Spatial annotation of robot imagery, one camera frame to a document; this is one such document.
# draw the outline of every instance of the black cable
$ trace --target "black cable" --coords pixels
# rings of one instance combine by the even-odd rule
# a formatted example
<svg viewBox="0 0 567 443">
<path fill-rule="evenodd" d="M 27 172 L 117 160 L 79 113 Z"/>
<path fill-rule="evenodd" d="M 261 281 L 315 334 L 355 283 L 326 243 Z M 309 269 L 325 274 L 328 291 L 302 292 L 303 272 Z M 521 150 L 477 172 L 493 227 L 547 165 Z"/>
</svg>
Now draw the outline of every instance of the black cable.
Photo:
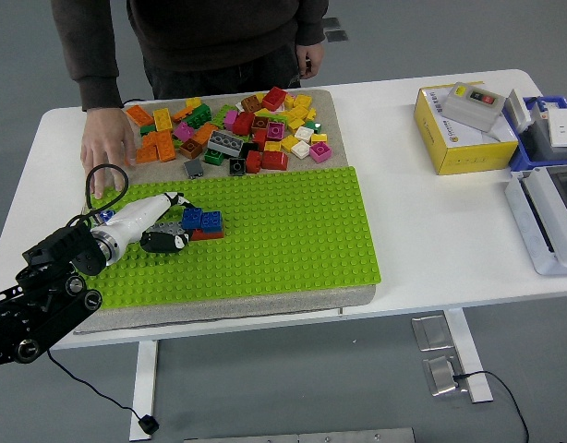
<svg viewBox="0 0 567 443">
<path fill-rule="evenodd" d="M 515 401 L 515 397 L 513 396 L 513 393 L 507 387 L 505 382 L 503 382 L 503 380 L 501 380 L 499 377 L 497 377 L 495 374 L 493 374 L 490 371 L 476 371 L 476 372 L 471 372 L 470 374 L 459 374 L 457 376 L 453 376 L 453 379 L 454 379 L 454 381 L 458 381 L 458 380 L 462 380 L 462 379 L 465 379 L 465 378 L 469 378 L 471 376 L 475 376 L 476 374 L 489 374 L 490 376 L 494 376 L 497 379 L 497 381 L 499 381 L 503 385 L 503 387 L 507 390 L 507 392 L 509 392 L 509 395 L 513 400 L 513 404 L 515 405 L 515 410 L 517 411 L 517 414 L 519 415 L 520 420 L 522 420 L 522 425 L 524 425 L 525 443 L 530 441 L 530 433 L 527 430 L 527 425 L 525 424 L 524 416 L 522 415 L 522 412 L 520 411 L 520 407 L 517 405 L 517 401 Z"/>
<path fill-rule="evenodd" d="M 111 200 L 109 203 L 107 203 L 106 205 L 101 206 L 100 208 L 94 209 L 92 207 L 92 203 L 90 201 L 90 180 L 92 179 L 92 177 L 94 176 L 94 174 L 99 171 L 102 168 L 111 168 L 111 169 L 115 169 L 116 171 L 118 171 L 123 177 L 124 177 L 124 187 L 121 190 L 121 192 L 119 193 L 119 195 L 114 198 L 113 200 Z M 90 172 L 87 174 L 87 178 L 86 178 L 86 185 L 85 185 L 85 199 L 86 199 L 86 203 L 87 203 L 87 208 L 89 209 L 89 212 L 87 212 L 86 214 L 80 214 L 80 215 L 76 215 L 74 216 L 72 219 L 70 219 L 70 221 L 66 224 L 66 226 L 71 226 L 72 224 L 74 224 L 75 222 L 85 222 L 87 221 L 90 217 L 94 216 L 95 214 L 101 212 L 102 210 L 106 210 L 108 208 L 111 208 L 115 203 L 117 203 L 119 200 L 121 200 L 124 195 L 127 192 L 127 188 L 128 188 L 129 184 L 128 184 L 128 179 L 127 179 L 127 174 L 126 171 L 124 171 L 123 169 L 121 169 L 119 166 L 111 164 L 111 163 L 102 163 L 99 164 L 97 166 L 95 166 L 94 168 L 92 168 L 90 170 Z"/>
<path fill-rule="evenodd" d="M 136 415 L 138 417 L 139 420 L 141 420 L 141 417 L 136 413 L 136 411 L 134 411 L 132 408 L 128 407 L 128 406 L 124 406 L 122 404 L 120 404 L 118 401 L 112 399 L 111 397 L 108 397 L 104 394 L 101 394 L 94 386 L 92 386 L 91 383 L 89 383 L 88 381 L 85 381 L 83 379 L 80 379 L 78 377 L 76 377 L 74 374 L 72 374 L 68 369 L 66 369 L 60 362 L 58 362 L 56 359 L 54 359 L 52 357 L 52 353 L 50 353 L 50 350 L 47 350 L 47 356 L 50 357 L 50 360 L 52 360 L 52 362 L 54 362 L 54 364 L 56 366 L 58 366 L 60 369 L 62 369 L 64 372 L 66 372 L 68 374 L 68 376 L 70 378 L 72 378 L 73 380 L 76 380 L 79 383 L 82 383 L 83 385 L 88 386 L 89 388 L 91 388 L 95 394 L 97 394 L 100 397 L 103 397 L 104 399 L 111 401 L 112 403 L 114 403 L 115 405 L 119 406 L 121 409 L 125 409 L 128 411 L 131 411 L 134 415 Z"/>
</svg>

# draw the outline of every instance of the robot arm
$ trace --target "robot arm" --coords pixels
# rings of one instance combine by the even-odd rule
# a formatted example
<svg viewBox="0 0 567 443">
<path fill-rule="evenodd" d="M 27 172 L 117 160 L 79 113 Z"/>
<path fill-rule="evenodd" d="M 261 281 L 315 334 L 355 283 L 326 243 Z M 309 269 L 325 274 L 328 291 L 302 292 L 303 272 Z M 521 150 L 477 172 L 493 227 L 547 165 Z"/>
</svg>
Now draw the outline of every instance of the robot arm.
<svg viewBox="0 0 567 443">
<path fill-rule="evenodd" d="M 193 207 L 176 192 L 144 198 L 107 223 L 60 228 L 26 251 L 28 266 L 17 275 L 18 285 L 0 293 L 0 365 L 33 362 L 99 309 L 101 294 L 89 290 L 76 269 L 98 275 L 137 241 L 148 252 L 185 247 L 187 234 L 145 232 L 175 205 Z"/>
</svg>

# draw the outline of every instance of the white switch box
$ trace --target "white switch box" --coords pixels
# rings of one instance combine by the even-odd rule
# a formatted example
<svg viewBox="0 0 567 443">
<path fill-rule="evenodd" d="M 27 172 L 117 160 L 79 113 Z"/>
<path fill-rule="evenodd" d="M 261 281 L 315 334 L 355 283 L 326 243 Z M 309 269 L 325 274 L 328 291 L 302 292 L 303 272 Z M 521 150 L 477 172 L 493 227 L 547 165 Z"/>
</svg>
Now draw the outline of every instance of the white switch box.
<svg viewBox="0 0 567 443">
<path fill-rule="evenodd" d="M 549 109 L 550 144 L 553 148 L 567 148 L 567 109 Z"/>
</svg>

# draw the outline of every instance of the plug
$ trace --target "plug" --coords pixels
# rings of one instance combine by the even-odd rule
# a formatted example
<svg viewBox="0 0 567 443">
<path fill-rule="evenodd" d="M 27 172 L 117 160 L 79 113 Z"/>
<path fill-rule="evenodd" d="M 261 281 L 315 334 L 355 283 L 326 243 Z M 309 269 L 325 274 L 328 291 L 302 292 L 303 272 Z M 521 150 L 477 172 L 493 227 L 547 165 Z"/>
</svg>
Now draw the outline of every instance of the plug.
<svg viewBox="0 0 567 443">
<path fill-rule="evenodd" d="M 142 418 L 140 418 L 138 420 L 138 425 L 142 428 L 142 431 L 144 431 L 149 436 L 158 431 L 159 428 L 158 422 L 151 415 L 144 415 Z"/>
</svg>

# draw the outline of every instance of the black pants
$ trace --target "black pants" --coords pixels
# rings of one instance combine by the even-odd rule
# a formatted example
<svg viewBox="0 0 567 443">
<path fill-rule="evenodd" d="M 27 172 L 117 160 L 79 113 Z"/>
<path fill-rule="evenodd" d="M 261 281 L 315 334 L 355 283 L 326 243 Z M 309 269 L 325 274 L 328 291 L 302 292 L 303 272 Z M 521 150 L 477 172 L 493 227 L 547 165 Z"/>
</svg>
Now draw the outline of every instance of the black pants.
<svg viewBox="0 0 567 443">
<path fill-rule="evenodd" d="M 203 95 L 300 87 L 296 47 L 287 44 L 242 65 L 206 71 L 176 72 L 144 59 L 146 77 L 155 99 L 183 99 Z"/>
</svg>

